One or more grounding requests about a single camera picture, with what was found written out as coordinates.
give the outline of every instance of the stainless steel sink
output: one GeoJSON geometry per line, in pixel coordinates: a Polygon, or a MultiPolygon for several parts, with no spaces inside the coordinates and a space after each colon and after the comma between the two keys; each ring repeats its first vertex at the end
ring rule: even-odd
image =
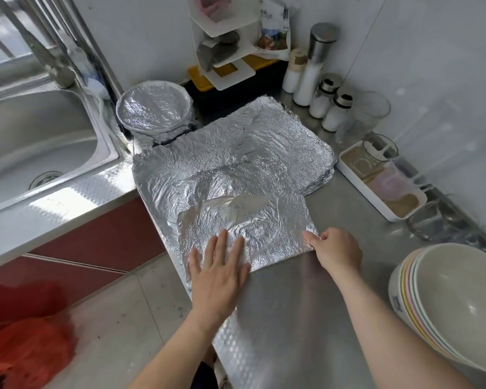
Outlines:
{"type": "Polygon", "coordinates": [[[39,84],[0,99],[0,210],[119,157],[94,100],[39,84]]]}

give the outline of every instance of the hand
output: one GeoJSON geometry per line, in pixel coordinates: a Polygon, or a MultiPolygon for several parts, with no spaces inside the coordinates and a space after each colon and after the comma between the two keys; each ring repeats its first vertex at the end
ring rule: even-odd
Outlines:
{"type": "Polygon", "coordinates": [[[213,332],[236,308],[236,299],[243,287],[250,264],[239,267],[239,258],[245,245],[245,239],[238,237],[225,263],[227,249],[227,230],[222,229],[219,236],[213,236],[207,243],[204,255],[204,267],[200,268],[198,250],[189,253],[191,270],[193,310],[198,323],[204,330],[213,332]]]}
{"type": "Polygon", "coordinates": [[[328,228],[320,234],[320,237],[308,231],[303,232],[303,237],[315,248],[320,264],[333,279],[342,269],[360,274],[363,253],[349,232],[328,228]]]}

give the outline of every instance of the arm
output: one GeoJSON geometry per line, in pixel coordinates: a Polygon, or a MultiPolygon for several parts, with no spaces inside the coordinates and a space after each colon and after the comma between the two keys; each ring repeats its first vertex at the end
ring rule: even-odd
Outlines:
{"type": "Polygon", "coordinates": [[[351,322],[376,385],[381,389],[472,389],[374,293],[360,273],[362,251],[348,232],[305,232],[322,266],[342,292],[351,322]]]}
{"type": "Polygon", "coordinates": [[[239,237],[225,264],[227,231],[212,237],[200,268],[196,248],[189,254],[193,309],[182,326],[129,386],[129,389],[188,389],[207,348],[236,307],[250,265],[239,268],[245,241],[239,237]]]}

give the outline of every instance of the tile floor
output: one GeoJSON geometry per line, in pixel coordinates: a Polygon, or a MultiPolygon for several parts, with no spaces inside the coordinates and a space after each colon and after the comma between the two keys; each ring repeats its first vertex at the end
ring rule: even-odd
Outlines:
{"type": "Polygon", "coordinates": [[[76,356],[46,389],[124,389],[191,309],[169,255],[74,306],[76,356]]]}

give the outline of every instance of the sink drain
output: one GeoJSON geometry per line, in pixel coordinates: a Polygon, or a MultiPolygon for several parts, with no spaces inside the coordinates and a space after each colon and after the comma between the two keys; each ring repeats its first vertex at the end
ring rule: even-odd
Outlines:
{"type": "Polygon", "coordinates": [[[49,172],[42,173],[31,182],[31,185],[29,186],[29,191],[41,187],[44,184],[50,183],[52,180],[57,179],[59,176],[63,176],[63,173],[58,172],[57,170],[51,170],[49,172]]]}

